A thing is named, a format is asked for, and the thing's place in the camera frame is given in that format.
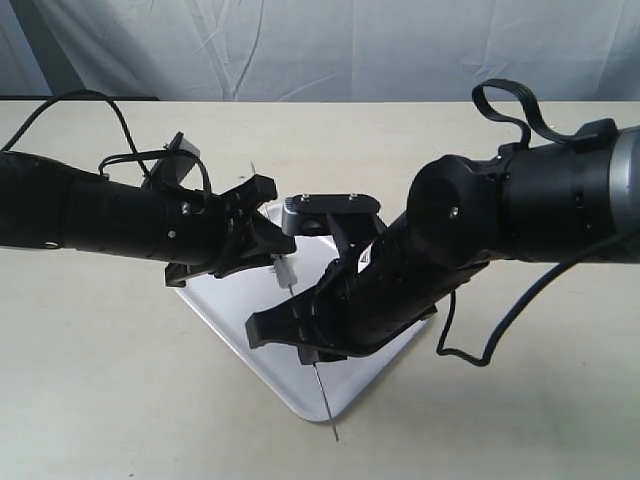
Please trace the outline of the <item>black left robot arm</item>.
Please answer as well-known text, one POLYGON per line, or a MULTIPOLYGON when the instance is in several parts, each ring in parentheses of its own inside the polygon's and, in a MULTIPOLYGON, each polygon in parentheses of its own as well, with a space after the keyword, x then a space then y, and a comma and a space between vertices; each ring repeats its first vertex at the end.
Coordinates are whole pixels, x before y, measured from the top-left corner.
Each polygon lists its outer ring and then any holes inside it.
POLYGON ((254 175, 222 194, 190 190, 185 150, 157 162, 132 186, 57 160, 1 156, 1 244, 7 248, 84 252, 163 262, 165 283, 224 278, 272 265, 296 250, 293 238, 259 208, 277 197, 273 179, 254 175))

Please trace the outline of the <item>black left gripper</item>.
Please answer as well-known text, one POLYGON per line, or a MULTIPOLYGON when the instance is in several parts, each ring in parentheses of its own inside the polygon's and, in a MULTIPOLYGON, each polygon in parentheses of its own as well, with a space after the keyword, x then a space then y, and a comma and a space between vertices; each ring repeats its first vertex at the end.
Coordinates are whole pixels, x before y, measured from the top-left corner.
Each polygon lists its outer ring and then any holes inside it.
POLYGON ((277 198, 275 180, 254 174, 221 195, 205 201, 199 214, 187 216, 177 232, 178 257, 165 267, 165 285, 183 288, 188 280, 218 279, 273 264, 274 256, 296 251, 295 240, 267 219, 251 219, 263 204, 277 198))

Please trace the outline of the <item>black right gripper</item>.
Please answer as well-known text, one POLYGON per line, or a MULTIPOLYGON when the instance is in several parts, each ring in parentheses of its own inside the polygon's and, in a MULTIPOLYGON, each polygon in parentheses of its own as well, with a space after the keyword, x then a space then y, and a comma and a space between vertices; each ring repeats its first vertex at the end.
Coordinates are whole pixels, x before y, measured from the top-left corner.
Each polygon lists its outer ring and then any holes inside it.
POLYGON ((356 268, 333 260, 316 286, 249 317, 249 348, 296 346, 303 366, 369 356, 400 335, 390 300, 383 279, 361 281, 356 268))

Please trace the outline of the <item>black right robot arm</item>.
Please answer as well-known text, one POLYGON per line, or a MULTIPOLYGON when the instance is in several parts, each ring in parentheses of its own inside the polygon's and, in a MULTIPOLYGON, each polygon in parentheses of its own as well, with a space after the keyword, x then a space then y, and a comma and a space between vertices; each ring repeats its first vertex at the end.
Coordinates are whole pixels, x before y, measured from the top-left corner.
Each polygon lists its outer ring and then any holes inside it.
POLYGON ((378 204, 351 195, 286 199, 291 236, 330 236, 339 256, 319 281, 252 314, 251 348, 297 348, 304 364, 374 354, 434 311, 496 260, 551 270, 511 307, 473 356, 439 342, 441 356, 487 366, 525 307, 579 263, 639 260, 639 131, 613 120, 534 148, 504 145, 489 161, 447 155, 414 178, 392 223, 378 204))

